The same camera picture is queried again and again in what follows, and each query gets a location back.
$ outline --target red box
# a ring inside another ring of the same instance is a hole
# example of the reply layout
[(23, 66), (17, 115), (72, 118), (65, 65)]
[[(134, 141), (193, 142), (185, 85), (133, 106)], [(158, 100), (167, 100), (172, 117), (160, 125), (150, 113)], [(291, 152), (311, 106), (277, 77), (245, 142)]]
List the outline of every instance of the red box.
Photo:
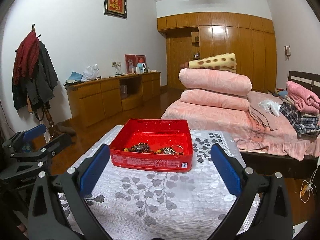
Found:
[[(183, 155), (125, 152), (140, 142), (148, 143), (150, 150), (180, 145)], [(192, 140), (186, 120), (130, 119), (109, 145), (114, 166), (166, 172), (191, 170)]]

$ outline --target plaid blanket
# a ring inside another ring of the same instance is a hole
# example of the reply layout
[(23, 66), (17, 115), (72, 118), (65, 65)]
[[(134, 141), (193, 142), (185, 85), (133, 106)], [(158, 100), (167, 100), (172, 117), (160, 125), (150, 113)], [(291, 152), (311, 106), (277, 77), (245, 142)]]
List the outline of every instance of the plaid blanket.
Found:
[(296, 123), (317, 125), (319, 122), (319, 117), (306, 117), (306, 116), (302, 115), (302, 113), (300, 111), (298, 111), (295, 106), (293, 106), (291, 104), (283, 102), (282, 105), (283, 105), (284, 109), (286, 109), (288, 112), (291, 113), (291, 115), (295, 119)]
[(288, 119), (292, 127), (296, 130), (298, 138), (302, 135), (307, 135), (310, 137), (318, 137), (320, 134), (320, 126), (314, 124), (300, 124), (297, 123), (295, 118), (292, 116), (292, 112), (286, 110), (281, 104), (280, 112)]

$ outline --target silver screw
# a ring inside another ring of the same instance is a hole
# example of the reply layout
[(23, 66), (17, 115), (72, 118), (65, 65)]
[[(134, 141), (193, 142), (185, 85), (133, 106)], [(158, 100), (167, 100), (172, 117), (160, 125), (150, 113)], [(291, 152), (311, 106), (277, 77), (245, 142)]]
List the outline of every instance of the silver screw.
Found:
[(253, 168), (246, 167), (246, 168), (244, 169), (244, 171), (245, 171), (246, 174), (253, 174)]
[(75, 171), (76, 171), (75, 167), (70, 167), (69, 169), (67, 169), (67, 173), (69, 173), (69, 174), (74, 174)]
[(39, 172), (38, 176), (39, 178), (43, 178), (45, 176), (45, 172), (44, 171)]
[(282, 178), (282, 174), (281, 174), (279, 171), (277, 171), (277, 172), (275, 173), (275, 176), (276, 176), (278, 179)]

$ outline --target photo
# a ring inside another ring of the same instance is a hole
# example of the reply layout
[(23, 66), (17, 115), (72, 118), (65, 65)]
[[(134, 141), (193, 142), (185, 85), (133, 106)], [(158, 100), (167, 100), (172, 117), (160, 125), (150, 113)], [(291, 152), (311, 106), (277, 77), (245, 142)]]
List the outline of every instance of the photo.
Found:
[(104, 14), (127, 18), (127, 0), (104, 0)]
[(144, 63), (147, 66), (145, 55), (136, 55), (137, 63)]
[(125, 54), (124, 57), (125, 57), (125, 63), (127, 66), (127, 73), (132, 73), (132, 68), (134, 69), (134, 72), (136, 72), (136, 67), (137, 67), (136, 55)]

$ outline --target red sweater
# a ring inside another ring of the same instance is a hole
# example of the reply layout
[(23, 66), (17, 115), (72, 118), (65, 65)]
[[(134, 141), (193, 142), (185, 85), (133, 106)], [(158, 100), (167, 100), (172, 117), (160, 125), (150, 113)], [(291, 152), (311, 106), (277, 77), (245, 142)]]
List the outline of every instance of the red sweater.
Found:
[(21, 42), (13, 65), (13, 84), (19, 83), (19, 78), (32, 78), (33, 69), (39, 57), (39, 40), (35, 32), (30, 32)]

